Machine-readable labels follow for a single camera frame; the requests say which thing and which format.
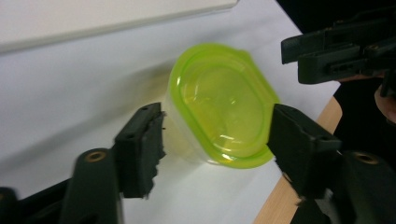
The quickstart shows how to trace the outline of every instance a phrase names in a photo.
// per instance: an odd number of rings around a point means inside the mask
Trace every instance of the white table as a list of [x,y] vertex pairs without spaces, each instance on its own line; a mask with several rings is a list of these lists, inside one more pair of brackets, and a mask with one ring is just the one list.
[[[301,85],[280,41],[299,34],[272,0],[0,55],[0,186],[24,198],[70,176],[75,158],[111,147],[135,110],[161,101],[188,47],[218,42],[249,51],[285,105],[316,119],[337,84]],[[125,223],[251,223],[280,172],[161,160],[149,200],[124,200]]]

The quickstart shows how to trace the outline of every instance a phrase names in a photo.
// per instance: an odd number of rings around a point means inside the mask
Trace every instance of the white surface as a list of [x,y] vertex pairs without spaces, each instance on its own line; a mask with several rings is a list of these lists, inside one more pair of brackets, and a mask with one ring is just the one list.
[[[280,41],[299,34],[275,1],[0,55],[0,186],[26,197],[70,176],[75,158],[111,147],[141,105],[161,100],[188,47],[220,42],[249,51],[283,104],[315,119],[335,83],[297,82]],[[149,200],[124,200],[126,223],[251,223],[280,172],[194,164],[169,154]]]
[[237,0],[3,0],[0,52],[232,7]]

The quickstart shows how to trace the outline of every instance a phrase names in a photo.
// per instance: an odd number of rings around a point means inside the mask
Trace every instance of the green lid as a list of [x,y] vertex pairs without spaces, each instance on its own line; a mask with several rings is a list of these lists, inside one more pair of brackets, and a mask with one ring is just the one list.
[[214,161],[252,168],[273,158],[266,144],[279,100],[247,52],[219,44],[194,46],[177,60],[169,91]]

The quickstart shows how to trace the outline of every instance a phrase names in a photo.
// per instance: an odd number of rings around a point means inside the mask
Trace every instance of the wooden table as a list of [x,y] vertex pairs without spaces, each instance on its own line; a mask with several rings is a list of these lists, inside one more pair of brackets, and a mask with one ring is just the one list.
[[[318,117],[317,123],[329,133],[334,133],[341,116],[341,107],[332,98]],[[300,199],[289,182],[281,177],[254,220],[254,224],[289,224],[299,201]]]

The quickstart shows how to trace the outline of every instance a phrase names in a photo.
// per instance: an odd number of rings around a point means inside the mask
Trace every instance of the green plastic container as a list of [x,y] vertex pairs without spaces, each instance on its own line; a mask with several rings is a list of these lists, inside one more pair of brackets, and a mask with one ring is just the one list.
[[273,158],[266,144],[279,100],[247,52],[219,44],[188,49],[172,70],[167,101],[170,117],[209,161],[253,168]]

